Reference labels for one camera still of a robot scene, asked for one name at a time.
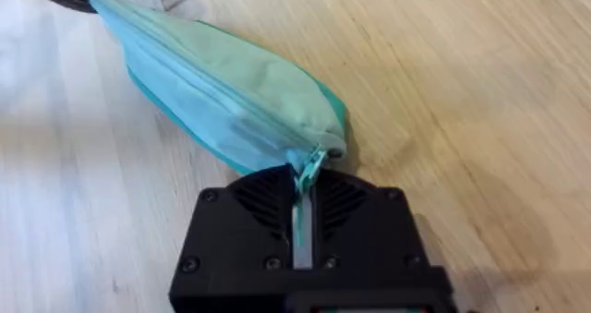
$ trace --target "fabric pouch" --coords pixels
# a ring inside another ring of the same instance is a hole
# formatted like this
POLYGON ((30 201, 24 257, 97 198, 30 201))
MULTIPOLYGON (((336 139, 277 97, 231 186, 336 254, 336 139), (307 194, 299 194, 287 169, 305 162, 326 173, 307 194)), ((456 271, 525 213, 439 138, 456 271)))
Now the fabric pouch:
POLYGON ((302 68, 205 22, 89 1, 123 44, 133 82, 238 172, 291 163, 310 180, 345 156, 344 104, 302 68))

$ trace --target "zipper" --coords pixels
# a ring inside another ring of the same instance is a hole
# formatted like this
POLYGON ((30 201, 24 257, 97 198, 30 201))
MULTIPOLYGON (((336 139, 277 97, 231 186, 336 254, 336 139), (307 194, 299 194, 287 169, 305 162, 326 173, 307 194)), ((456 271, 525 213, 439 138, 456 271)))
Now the zipper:
POLYGON ((310 189, 316 183, 328 152, 318 145, 304 163, 302 174, 295 178, 297 199, 292 207, 292 248, 297 269, 312 268, 312 199, 310 189))

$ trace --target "zipper slider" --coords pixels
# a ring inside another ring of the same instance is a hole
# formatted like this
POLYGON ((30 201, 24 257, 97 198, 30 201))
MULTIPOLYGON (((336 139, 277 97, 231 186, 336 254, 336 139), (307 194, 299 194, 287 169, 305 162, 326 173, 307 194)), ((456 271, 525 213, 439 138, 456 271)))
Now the zipper slider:
POLYGON ((328 157, 328 152, 320 145, 316 147, 304 163, 302 174, 295 180, 295 186, 300 199, 306 195, 309 189, 316 183, 320 173, 320 167, 328 157))

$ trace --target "teal zipper tape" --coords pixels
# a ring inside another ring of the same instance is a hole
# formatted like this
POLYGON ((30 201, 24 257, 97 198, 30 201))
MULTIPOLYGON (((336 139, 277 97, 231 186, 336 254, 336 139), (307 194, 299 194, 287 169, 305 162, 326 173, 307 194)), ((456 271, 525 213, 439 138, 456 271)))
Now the teal zipper tape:
POLYGON ((310 188, 316 183, 320 169, 324 161, 328 158, 328 152, 317 146, 310 154, 308 160, 304 163, 304 169, 300 176, 295 179, 295 189, 297 192, 297 202, 294 205, 292 213, 292 224, 295 225, 294 235, 295 244, 302 247, 302 232, 304 228, 304 196, 309 193, 310 188))

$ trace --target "teal fabric pouch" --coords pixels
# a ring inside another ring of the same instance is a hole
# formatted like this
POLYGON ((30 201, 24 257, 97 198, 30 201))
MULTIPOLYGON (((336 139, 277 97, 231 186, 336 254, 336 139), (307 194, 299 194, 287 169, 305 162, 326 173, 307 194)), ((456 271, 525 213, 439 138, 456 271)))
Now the teal fabric pouch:
POLYGON ((310 180, 324 159, 345 156, 344 104, 298 66, 204 22, 127 0, 90 4, 134 83, 238 172, 291 163, 310 180))

